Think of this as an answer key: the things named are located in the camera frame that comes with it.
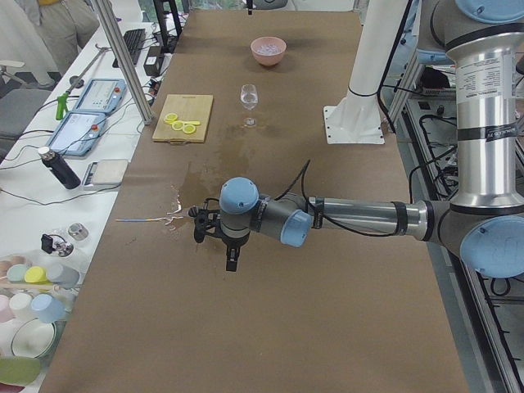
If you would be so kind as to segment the clear wine glass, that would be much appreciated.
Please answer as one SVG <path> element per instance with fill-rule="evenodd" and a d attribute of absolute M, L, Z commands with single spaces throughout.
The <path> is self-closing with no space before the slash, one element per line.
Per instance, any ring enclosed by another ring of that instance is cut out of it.
<path fill-rule="evenodd" d="M 244 119 L 246 127 L 256 126 L 256 120 L 253 117 L 252 111 L 258 105 L 258 91 L 254 84 L 244 84 L 240 91 L 240 101 L 242 106 L 248 111 L 248 115 Z"/>

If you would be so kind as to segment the pile of clear ice cubes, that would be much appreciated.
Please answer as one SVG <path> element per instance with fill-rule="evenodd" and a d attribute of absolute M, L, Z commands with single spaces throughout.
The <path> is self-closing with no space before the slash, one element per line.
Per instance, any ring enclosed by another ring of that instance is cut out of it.
<path fill-rule="evenodd" d="M 274 44 L 265 44 L 256 48 L 255 52 L 261 56 L 276 56 L 280 53 L 280 48 Z"/>

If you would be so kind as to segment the middle lemon slice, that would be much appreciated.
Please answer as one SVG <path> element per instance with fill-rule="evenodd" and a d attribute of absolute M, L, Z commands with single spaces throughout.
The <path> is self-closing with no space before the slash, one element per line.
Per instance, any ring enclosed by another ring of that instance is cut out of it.
<path fill-rule="evenodd" d="M 183 130 L 184 122 L 181 120 L 176 120 L 171 124 L 171 128 L 175 131 L 181 131 Z"/>

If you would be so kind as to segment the far lemon slice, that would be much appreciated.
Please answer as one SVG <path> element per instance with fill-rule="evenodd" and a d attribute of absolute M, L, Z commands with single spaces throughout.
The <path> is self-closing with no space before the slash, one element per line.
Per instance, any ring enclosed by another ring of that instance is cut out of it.
<path fill-rule="evenodd" d="M 165 115 L 165 117 L 164 117 L 164 122 L 165 122 L 166 124 L 172 124 L 172 123 L 175 122 L 177 119 L 178 119 L 178 115 L 175 114 L 175 113 L 170 112 L 170 113 L 168 113 L 168 114 Z"/>

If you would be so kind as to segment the white kitchen scale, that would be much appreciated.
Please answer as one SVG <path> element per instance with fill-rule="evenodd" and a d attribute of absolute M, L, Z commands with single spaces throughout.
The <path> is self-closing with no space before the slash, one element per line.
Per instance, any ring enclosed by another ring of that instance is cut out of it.
<path fill-rule="evenodd" d="M 129 162 L 126 159 L 108 159 L 92 162 L 84 174 L 82 188 L 85 191 L 100 191 L 118 187 L 123 180 Z"/>

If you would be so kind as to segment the wooden cutting board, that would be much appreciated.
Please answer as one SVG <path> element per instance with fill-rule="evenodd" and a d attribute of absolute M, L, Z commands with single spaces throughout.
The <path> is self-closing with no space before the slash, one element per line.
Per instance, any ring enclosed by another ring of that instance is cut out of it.
<path fill-rule="evenodd" d="M 206 140 L 213 101 L 214 97 L 207 94 L 168 94 L 152 134 L 152 140 L 170 143 L 203 143 Z M 185 134 L 182 130 L 175 131 L 171 128 L 171 124 L 164 122 L 165 115 L 170 112 L 178 115 L 177 120 L 198 120 L 201 125 L 196 127 L 196 132 L 193 134 Z"/>

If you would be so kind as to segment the small steel cup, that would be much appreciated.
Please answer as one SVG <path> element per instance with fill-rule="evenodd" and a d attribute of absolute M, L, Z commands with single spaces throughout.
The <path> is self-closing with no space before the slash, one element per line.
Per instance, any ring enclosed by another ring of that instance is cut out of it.
<path fill-rule="evenodd" d="M 69 236 L 75 239 L 77 242 L 84 241 L 89 236 L 88 229 L 81 223 L 72 223 L 67 228 L 67 232 Z"/>

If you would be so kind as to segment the black water bottle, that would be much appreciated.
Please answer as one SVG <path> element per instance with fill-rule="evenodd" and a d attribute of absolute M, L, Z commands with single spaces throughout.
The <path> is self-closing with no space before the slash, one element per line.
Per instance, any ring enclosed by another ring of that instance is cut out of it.
<path fill-rule="evenodd" d="M 74 189 L 81 184 L 80 178 L 59 153 L 53 151 L 50 147 L 44 146 L 38 148 L 38 154 L 43 165 L 52 172 L 66 189 Z"/>

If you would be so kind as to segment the lower teach pendant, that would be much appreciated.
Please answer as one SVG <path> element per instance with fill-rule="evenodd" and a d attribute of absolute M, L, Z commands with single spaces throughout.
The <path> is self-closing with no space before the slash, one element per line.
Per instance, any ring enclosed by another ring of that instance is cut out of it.
<path fill-rule="evenodd" d="M 63 156 L 86 156 L 102 136 L 105 125 L 103 113 L 70 111 L 48 139 L 47 146 Z"/>

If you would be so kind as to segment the teach pendant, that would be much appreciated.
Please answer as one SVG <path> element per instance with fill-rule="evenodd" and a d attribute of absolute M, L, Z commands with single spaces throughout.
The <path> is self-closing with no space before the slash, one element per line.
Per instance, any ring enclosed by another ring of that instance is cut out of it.
<path fill-rule="evenodd" d="M 75 111 L 112 113 L 125 95 L 127 85 L 123 79 L 92 78 L 75 103 Z"/>
<path fill-rule="evenodd" d="M 86 156 L 102 136 L 105 125 L 103 113 L 70 111 L 48 139 L 47 146 L 63 156 Z"/>

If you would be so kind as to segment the upper teach pendant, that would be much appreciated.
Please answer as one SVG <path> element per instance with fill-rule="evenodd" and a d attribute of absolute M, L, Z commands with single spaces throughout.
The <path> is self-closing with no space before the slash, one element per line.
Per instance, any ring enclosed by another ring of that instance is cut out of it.
<path fill-rule="evenodd" d="M 112 113 L 125 95 L 127 85 L 123 79 L 92 78 L 75 103 L 75 111 Z"/>

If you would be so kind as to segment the pink bowl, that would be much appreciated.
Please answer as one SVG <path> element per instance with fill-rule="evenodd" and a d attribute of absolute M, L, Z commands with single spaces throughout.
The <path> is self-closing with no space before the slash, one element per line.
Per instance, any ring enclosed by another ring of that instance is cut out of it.
<path fill-rule="evenodd" d="M 262 66 L 277 65 L 286 50 L 286 42 L 278 37 L 260 37 L 251 42 L 251 53 Z"/>

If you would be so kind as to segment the light blue cup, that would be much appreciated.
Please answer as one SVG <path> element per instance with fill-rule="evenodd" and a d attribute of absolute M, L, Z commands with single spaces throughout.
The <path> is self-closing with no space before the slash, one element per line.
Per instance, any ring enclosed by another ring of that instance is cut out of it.
<path fill-rule="evenodd" d="M 43 293 L 32 299 L 30 308 L 36 317 L 43 323 L 55 323 L 67 318 L 64 304 L 55 297 Z"/>

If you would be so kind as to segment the yellow cup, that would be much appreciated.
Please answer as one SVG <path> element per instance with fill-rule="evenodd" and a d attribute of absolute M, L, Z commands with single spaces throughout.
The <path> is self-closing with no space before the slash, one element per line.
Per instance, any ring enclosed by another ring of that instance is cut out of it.
<path fill-rule="evenodd" d="M 29 284 L 47 284 L 47 271 L 41 266 L 31 266 L 25 271 L 24 280 Z"/>

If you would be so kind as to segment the black keyboard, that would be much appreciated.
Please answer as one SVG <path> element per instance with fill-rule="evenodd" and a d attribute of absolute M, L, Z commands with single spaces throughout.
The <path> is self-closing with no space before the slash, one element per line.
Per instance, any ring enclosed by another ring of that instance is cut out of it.
<path fill-rule="evenodd" d="M 132 63 L 136 65 L 138 63 L 138 58 L 142 50 L 142 45 L 146 39 L 146 30 L 141 29 L 130 29 L 124 33 L 124 43 L 128 49 L 129 55 L 131 57 Z"/>

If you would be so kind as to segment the white plate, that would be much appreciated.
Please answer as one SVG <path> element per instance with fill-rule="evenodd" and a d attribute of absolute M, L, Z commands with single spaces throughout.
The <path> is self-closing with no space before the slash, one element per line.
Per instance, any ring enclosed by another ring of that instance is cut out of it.
<path fill-rule="evenodd" d="M 11 352 L 15 356 L 43 358 L 51 351 L 56 339 L 56 324 L 35 318 L 24 323 L 11 340 Z"/>

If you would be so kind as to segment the white pedestal base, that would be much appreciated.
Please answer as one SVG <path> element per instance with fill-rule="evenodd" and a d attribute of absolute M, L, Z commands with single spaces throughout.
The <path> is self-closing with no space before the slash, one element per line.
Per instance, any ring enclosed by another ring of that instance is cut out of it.
<path fill-rule="evenodd" d="M 384 143 L 377 95 L 410 7 L 401 0 L 368 4 L 347 94 L 336 106 L 323 108 L 329 144 Z"/>

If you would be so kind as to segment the aluminium frame post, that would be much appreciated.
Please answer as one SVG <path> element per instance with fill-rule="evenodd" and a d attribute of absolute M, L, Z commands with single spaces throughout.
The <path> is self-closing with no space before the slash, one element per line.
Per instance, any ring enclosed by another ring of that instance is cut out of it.
<path fill-rule="evenodd" d="M 118 61 L 120 70 L 123 73 L 133 101 L 142 117 L 142 121 L 145 125 L 149 125 L 154 118 L 154 114 L 145 98 L 142 85 L 124 42 L 123 35 L 120 32 L 120 27 L 116 21 L 111 3 L 107 0 L 92 0 L 92 4 L 100 18 L 102 28 Z"/>

